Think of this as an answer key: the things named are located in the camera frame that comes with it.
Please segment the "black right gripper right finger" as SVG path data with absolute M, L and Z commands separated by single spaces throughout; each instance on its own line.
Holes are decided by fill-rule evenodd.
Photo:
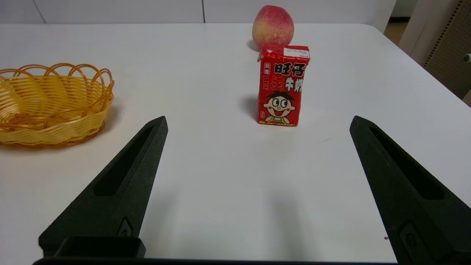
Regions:
M 350 134 L 398 264 L 469 265 L 470 207 L 373 122 Z

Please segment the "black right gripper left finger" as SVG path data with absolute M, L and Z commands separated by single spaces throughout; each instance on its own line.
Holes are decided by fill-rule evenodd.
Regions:
M 165 116 L 146 123 L 39 236 L 44 256 L 71 237 L 138 236 L 167 134 Z

